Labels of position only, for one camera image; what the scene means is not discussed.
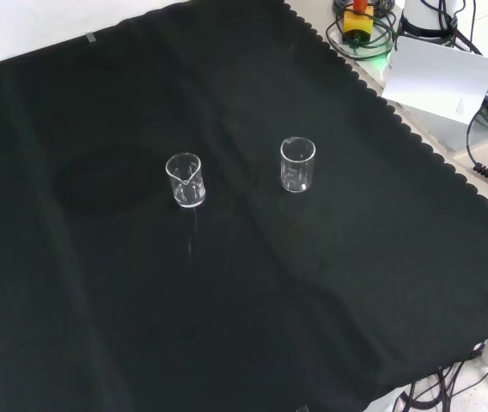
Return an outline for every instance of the red object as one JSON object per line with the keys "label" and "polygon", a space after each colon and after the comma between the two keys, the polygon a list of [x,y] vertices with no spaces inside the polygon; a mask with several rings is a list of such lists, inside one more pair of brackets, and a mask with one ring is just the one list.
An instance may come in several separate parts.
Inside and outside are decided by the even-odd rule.
{"label": "red object", "polygon": [[368,7],[368,0],[354,0],[353,1],[353,9],[356,11],[362,11],[363,13],[366,11]]}

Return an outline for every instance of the yellow object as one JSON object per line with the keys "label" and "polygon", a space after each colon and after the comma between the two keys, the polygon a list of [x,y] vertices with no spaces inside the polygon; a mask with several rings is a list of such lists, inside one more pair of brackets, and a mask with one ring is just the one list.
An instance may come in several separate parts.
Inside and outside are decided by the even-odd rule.
{"label": "yellow object", "polygon": [[[368,6],[364,13],[374,16],[374,7]],[[345,11],[344,33],[351,34],[355,33],[354,31],[360,31],[363,32],[364,35],[367,35],[369,39],[373,28],[374,21],[371,18],[367,17],[366,15],[356,15],[352,11]]]}

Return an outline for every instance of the white card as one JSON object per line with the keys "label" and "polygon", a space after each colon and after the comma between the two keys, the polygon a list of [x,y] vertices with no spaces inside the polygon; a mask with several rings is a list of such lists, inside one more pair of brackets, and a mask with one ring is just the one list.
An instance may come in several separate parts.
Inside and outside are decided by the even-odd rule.
{"label": "white card", "polygon": [[384,99],[468,124],[488,90],[488,58],[399,37],[384,76]]}

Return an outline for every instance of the table surface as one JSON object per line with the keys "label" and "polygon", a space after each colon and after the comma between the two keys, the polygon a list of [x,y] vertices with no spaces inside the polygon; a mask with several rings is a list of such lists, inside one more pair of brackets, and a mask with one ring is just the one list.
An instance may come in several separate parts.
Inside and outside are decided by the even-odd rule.
{"label": "table surface", "polygon": [[0,64],[0,410],[355,412],[488,337],[483,199],[282,2],[95,37]]}
{"label": "table surface", "polygon": [[[318,34],[323,38],[326,37],[325,31],[329,24],[333,22],[332,2],[330,0],[309,0],[303,2],[301,0],[285,0],[290,7],[297,12],[305,21],[309,22]],[[383,89],[381,86],[366,73],[363,68],[354,61],[346,59],[353,69],[359,74],[360,78],[368,83],[370,88],[373,88],[379,95],[382,94]],[[474,170],[472,163],[466,153],[458,155],[449,153],[445,148],[432,136],[428,131],[428,125],[420,124],[415,120],[408,112],[406,112],[402,106],[394,103],[390,103],[396,110],[396,112],[403,118],[403,121],[407,123],[412,131],[418,133],[423,141],[428,143],[433,150],[442,155],[445,161],[455,167],[456,172],[466,177],[467,182],[474,185],[479,194],[486,197],[488,200],[488,181],[481,178]],[[488,143],[479,145],[473,148],[473,155],[481,163],[488,166]]]}

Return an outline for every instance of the black cloth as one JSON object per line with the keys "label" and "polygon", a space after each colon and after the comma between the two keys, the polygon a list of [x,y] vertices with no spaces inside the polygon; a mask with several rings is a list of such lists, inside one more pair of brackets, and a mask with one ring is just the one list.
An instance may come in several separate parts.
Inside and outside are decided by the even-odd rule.
{"label": "black cloth", "polygon": [[0,63],[0,411],[356,412],[488,338],[486,200],[282,2],[95,37]]}

